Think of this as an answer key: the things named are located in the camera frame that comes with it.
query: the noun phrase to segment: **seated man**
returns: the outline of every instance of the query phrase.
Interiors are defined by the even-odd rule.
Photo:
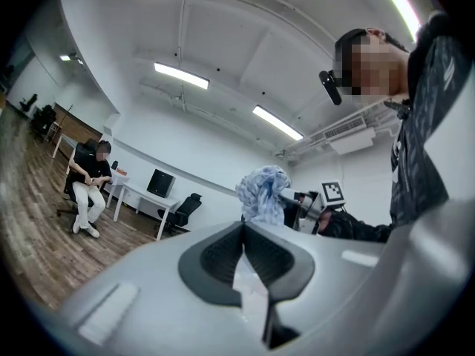
[[[105,208],[104,198],[98,186],[111,180],[111,169],[106,160],[110,152],[111,144],[108,141],[100,141],[95,152],[76,152],[69,162],[69,167],[76,171],[71,177],[79,212],[73,224],[75,234],[80,229],[85,229],[92,237],[99,237],[99,232],[92,227],[91,223],[97,220]],[[88,197],[94,202],[89,212]]]

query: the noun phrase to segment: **standing man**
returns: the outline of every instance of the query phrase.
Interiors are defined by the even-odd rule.
[[[76,171],[73,179],[73,190],[79,214],[73,224],[73,233],[77,234],[84,229],[92,237],[99,237],[99,232],[92,226],[105,208],[105,201],[99,191],[102,183],[111,180],[111,168],[106,158],[111,152],[108,141],[100,141],[94,152],[77,151],[69,162],[69,167]],[[88,212],[88,198],[94,205]]]
[[[335,44],[333,72],[348,95],[387,96],[401,129],[391,149],[392,223],[372,227],[344,212],[325,211],[318,232],[328,237],[386,242],[393,228],[416,221],[448,199],[424,145],[452,108],[472,68],[449,18],[438,13],[408,53],[380,29],[353,29]]]

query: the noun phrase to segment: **shoe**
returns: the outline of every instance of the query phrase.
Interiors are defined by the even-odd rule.
[[[76,220],[74,220],[73,233],[74,233],[74,234],[78,234],[78,233],[79,233],[79,215],[76,215]]]
[[[99,231],[97,231],[95,228],[92,227],[91,224],[87,228],[85,228],[85,231],[89,232],[89,234],[97,239],[99,237]]]

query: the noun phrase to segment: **fluorescent light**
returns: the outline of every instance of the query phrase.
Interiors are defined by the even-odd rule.
[[[414,9],[410,6],[408,0],[393,0],[393,3],[404,19],[407,28],[413,37],[413,40],[416,41],[416,33],[421,25],[419,19],[417,18],[416,12],[414,12]]]
[[[205,90],[208,89],[209,80],[204,79],[201,76],[196,76],[191,73],[187,73],[186,71],[177,69],[172,66],[162,65],[161,63],[155,63],[155,70],[159,73],[163,73],[169,76],[174,76],[175,78],[181,79],[185,82],[192,83],[198,87],[204,88]]]
[[[267,122],[270,122],[272,125],[279,128],[281,131],[285,132],[286,134],[291,136],[293,139],[296,139],[297,141],[299,139],[304,138],[301,134],[299,134],[299,132],[291,129],[291,127],[288,126],[285,122],[283,122],[282,120],[272,115],[269,111],[266,111],[265,109],[263,109],[260,105],[255,106],[253,113],[258,115],[262,119],[266,120]]]

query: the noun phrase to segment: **sleeve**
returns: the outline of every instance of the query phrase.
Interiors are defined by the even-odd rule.
[[[320,234],[338,239],[385,243],[393,229],[393,225],[377,225],[373,227],[358,221],[347,212],[333,211],[328,226]]]
[[[104,177],[112,177],[111,168],[109,167],[109,162],[104,161],[102,164],[102,175]]]
[[[431,133],[457,100],[471,68],[472,58],[456,38],[440,36],[434,41],[433,59],[428,71],[430,99],[427,99],[427,103],[433,105]]]

